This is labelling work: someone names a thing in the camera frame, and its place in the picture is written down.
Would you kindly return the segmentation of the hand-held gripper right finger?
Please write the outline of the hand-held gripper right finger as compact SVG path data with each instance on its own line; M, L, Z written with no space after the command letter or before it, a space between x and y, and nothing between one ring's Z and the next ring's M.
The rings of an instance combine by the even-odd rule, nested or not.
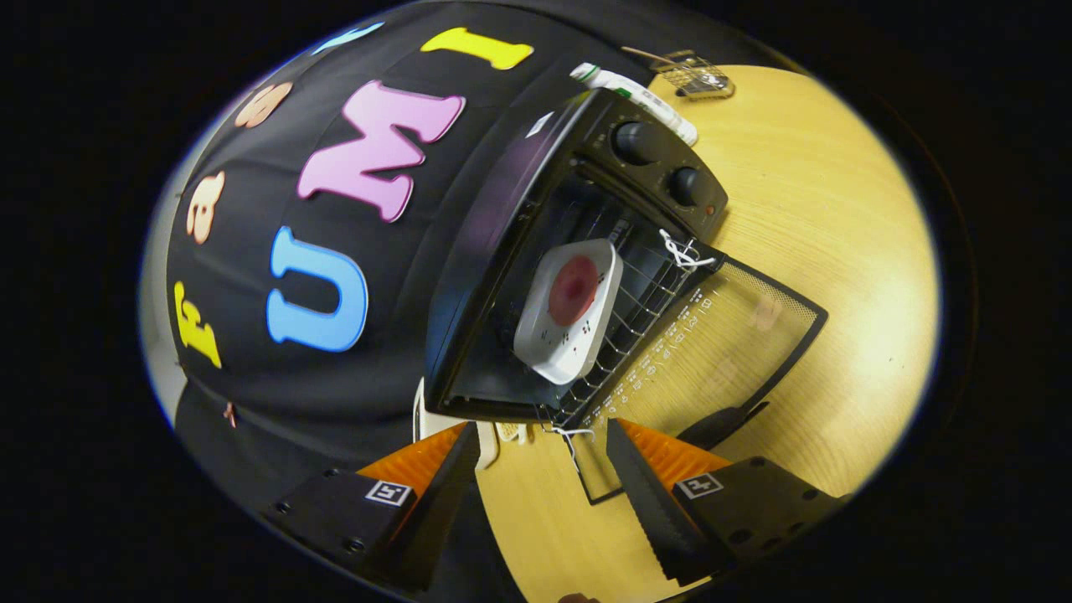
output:
M771 556L847 501L765 457L727 461L620 417L606 427L606 455L662 575L681 586Z

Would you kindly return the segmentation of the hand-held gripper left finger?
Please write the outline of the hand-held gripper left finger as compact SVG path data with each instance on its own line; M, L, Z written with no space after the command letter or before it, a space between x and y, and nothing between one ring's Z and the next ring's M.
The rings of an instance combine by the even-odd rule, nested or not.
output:
M359 470L322 471L265 508L265 519L351 576L421 591L479 455L477 425L463 421Z

